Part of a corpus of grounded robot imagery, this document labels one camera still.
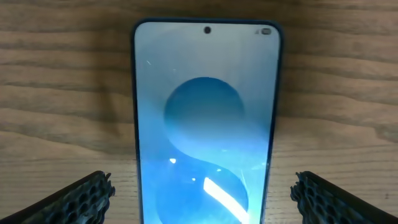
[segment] phone frame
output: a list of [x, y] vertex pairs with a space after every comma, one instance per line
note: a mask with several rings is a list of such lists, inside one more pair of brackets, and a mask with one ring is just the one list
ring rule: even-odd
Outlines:
[[140, 163], [140, 149], [139, 149], [139, 130], [138, 130], [138, 113], [137, 113], [137, 86], [136, 86], [136, 52], [135, 52], [135, 35], [137, 28], [146, 22], [181, 22], [181, 23], [207, 23], [207, 24], [255, 24], [255, 25], [269, 25], [274, 27], [279, 33], [279, 56], [277, 65], [277, 74], [275, 79], [275, 92], [274, 92], [274, 104], [272, 108], [271, 115], [271, 130], [269, 135], [269, 147], [267, 153], [267, 164], [266, 164], [266, 175], [264, 177], [264, 190], [261, 205], [261, 220], [259, 224], [265, 222], [266, 214], [266, 199], [267, 199], [267, 188], [269, 181], [269, 169], [271, 168], [271, 155], [272, 147], [274, 142], [274, 131], [275, 131], [275, 117], [277, 109], [277, 100], [279, 93], [279, 80], [280, 80], [280, 69], [282, 66], [282, 52], [284, 49], [284, 33], [281, 26], [274, 21], [265, 20], [244, 20], [244, 19], [203, 19], [203, 18], [157, 18], [150, 17], [145, 18], [136, 23], [132, 28], [130, 34], [130, 45], [131, 45], [131, 81], [132, 81], [132, 97], [133, 97], [133, 110], [134, 110], [134, 137], [135, 137], [135, 147], [136, 147], [136, 161], [137, 161], [137, 181], [138, 181], [138, 197], [139, 197], [139, 221], [140, 224], [144, 224], [144, 211], [143, 211], [143, 201], [142, 201], [142, 189], [141, 189], [141, 163]]

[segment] smartphone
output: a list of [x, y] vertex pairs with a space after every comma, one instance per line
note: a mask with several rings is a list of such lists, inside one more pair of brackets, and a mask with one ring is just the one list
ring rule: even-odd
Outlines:
[[141, 223], [262, 223], [279, 26], [146, 19], [131, 45]]

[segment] wood grain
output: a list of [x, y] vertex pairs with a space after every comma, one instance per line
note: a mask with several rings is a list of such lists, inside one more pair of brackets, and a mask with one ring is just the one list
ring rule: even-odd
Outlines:
[[284, 27], [267, 223], [301, 223], [304, 170], [398, 215], [397, 1], [1, 0], [0, 218], [103, 170], [106, 222], [138, 223], [129, 31], [148, 16]]

